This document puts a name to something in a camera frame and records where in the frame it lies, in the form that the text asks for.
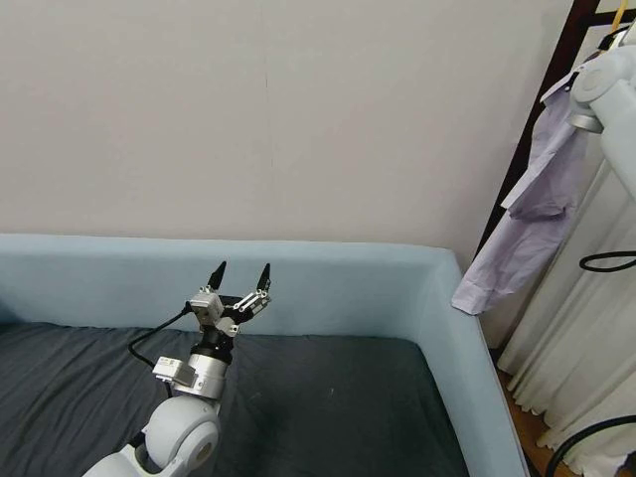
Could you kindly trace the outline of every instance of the padded headboard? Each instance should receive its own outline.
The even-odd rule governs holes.
[[[0,321],[153,327],[222,260],[221,292],[253,290],[271,263],[272,303],[243,331],[409,339],[435,376],[473,477],[525,463],[479,323],[450,307],[451,251],[414,245],[0,235]],[[196,320],[178,325],[196,329]]]

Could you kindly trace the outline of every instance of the black wire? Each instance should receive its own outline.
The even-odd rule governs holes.
[[[192,307],[190,306],[190,303],[186,303],[186,305],[183,307],[183,310],[181,310],[178,315],[174,316],[173,318],[170,318],[168,321],[163,322],[161,325],[157,326],[156,328],[153,328],[152,330],[147,331],[143,335],[140,335],[134,340],[132,340],[130,343],[128,343],[128,351],[130,352],[130,354],[134,356],[136,359],[138,359],[139,361],[141,361],[142,363],[148,365],[150,368],[154,368],[155,364],[152,361],[150,361],[148,358],[146,358],[145,356],[137,352],[134,346],[137,343],[140,343],[144,341],[145,339],[150,338],[152,335],[154,335],[158,331],[161,331],[164,328],[172,325],[175,321],[179,320],[180,318],[183,318],[191,311],[192,311]],[[164,383],[164,386],[166,387],[166,393],[168,394],[168,398],[171,398],[172,389],[170,388],[170,385],[168,383]]]
[[[636,414],[630,414],[623,415],[622,417],[614,417],[613,419],[603,420],[601,422],[598,422],[597,424],[591,425],[590,427],[586,427],[584,430],[580,430],[558,447],[555,455],[553,455],[552,459],[550,459],[550,462],[548,462],[548,467],[546,467],[546,477],[555,477],[555,472],[557,472],[558,464],[565,457],[567,452],[584,438],[610,427],[634,423],[636,423]]]
[[[591,261],[602,260],[604,258],[634,258],[627,263],[617,266],[592,266],[588,265]],[[623,251],[606,251],[604,253],[595,253],[593,255],[584,256],[578,266],[583,270],[593,271],[596,273],[613,273],[614,271],[626,270],[636,265],[636,250],[623,250]]]

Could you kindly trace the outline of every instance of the lavender shirt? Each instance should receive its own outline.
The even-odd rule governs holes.
[[[528,170],[502,202],[506,214],[475,257],[451,304],[471,315],[519,290],[555,253],[578,202],[587,135],[571,126],[563,81],[543,101]]]

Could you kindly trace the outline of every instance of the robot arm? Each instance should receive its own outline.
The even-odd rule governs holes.
[[[185,477],[210,457],[219,441],[218,413],[234,337],[240,324],[271,300],[269,263],[256,290],[244,298],[217,293],[225,269],[223,262],[189,300],[203,338],[192,348],[188,363],[162,356],[153,369],[157,379],[181,395],[159,404],[123,449],[101,459],[84,477]]]
[[[571,90],[570,123],[601,132],[601,147],[636,198],[636,26],[612,48],[585,64]]]

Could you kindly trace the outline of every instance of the dark gray mattress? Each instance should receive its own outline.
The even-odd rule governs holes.
[[[125,346],[134,329],[0,327],[0,475],[80,476],[119,450],[165,398]],[[187,359],[167,330],[146,356]],[[392,339],[239,336],[215,477],[467,476],[418,348]]]

